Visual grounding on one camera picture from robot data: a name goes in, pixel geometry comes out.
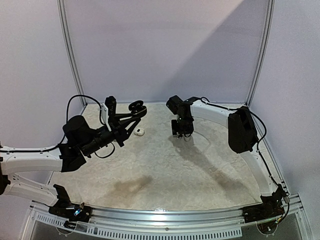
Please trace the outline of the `white earbud charging case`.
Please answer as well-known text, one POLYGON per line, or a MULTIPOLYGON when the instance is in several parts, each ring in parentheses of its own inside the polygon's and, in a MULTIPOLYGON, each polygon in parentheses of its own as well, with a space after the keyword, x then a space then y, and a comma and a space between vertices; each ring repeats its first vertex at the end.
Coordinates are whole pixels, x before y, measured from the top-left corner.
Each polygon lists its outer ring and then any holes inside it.
POLYGON ((134 134, 136 135, 136 136, 143 136, 144 134, 145 134, 145 130, 144 129, 142 129, 142 128, 136 128, 135 130, 134 130, 134 134))

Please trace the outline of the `black earbud charging case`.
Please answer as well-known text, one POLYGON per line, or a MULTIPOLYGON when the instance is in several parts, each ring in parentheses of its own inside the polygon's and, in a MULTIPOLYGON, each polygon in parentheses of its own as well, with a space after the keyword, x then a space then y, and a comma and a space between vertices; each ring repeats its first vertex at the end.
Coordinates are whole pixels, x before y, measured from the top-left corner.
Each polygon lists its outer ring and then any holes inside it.
POLYGON ((128 110, 133 117, 142 118, 147 114, 147 107, 144 105, 144 102, 142 100, 136 100, 132 102, 128 106, 128 110))

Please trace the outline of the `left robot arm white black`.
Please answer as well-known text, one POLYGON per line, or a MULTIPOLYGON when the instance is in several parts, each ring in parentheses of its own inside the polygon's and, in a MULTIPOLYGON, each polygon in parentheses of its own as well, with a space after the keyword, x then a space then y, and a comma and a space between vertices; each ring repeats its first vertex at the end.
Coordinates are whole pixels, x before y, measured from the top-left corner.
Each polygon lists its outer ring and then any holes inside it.
POLYGON ((33 200, 54 207, 63 217, 74 213, 65 188, 18 176, 20 172, 53 171, 74 172, 86 163, 86 158, 99 149, 117 141, 120 147, 141 121, 142 114, 115 114, 108 124, 90 128, 82 115, 72 117, 63 126, 67 142, 48 149, 13 149, 2 147, 0 152, 0 193, 33 200))

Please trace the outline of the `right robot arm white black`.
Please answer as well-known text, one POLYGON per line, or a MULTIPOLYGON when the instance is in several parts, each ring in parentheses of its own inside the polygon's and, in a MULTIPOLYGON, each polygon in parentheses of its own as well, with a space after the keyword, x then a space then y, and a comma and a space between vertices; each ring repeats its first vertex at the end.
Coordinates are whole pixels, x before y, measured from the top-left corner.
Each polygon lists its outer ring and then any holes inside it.
POLYGON ((286 193, 273 177, 261 153, 259 145, 262 139, 258 137, 254 123, 256 115, 247 106, 230 108, 214 104, 206 97, 193 96, 182 100, 177 95, 170 97, 165 105, 176 116, 171 122, 174 136, 191 136, 196 118, 227 128, 230 149, 242 157, 257 182, 262 200, 258 213, 262 218, 269 218, 278 210, 286 193))

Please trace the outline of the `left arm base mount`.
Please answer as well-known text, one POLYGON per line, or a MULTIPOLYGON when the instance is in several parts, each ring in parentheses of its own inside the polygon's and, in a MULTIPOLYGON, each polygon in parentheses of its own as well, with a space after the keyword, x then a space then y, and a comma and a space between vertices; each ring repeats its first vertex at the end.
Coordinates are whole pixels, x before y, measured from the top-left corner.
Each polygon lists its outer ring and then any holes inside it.
POLYGON ((48 212, 52 215, 66 218, 69 222, 88 223, 91 219, 93 208, 86 205, 72 203, 66 189, 54 184, 54 189, 57 192, 57 201, 53 206, 49 207, 48 212))

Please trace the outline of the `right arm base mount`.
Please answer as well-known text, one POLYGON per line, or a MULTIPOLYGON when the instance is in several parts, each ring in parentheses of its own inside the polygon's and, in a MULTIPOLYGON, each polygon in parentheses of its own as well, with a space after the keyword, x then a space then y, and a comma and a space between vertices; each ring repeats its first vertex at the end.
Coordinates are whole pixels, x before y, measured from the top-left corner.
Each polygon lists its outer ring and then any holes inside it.
POLYGON ((256 223, 264 235, 273 234, 290 211, 290 199, 281 186, 270 196, 261 196, 262 203, 241 208, 245 223, 256 223))

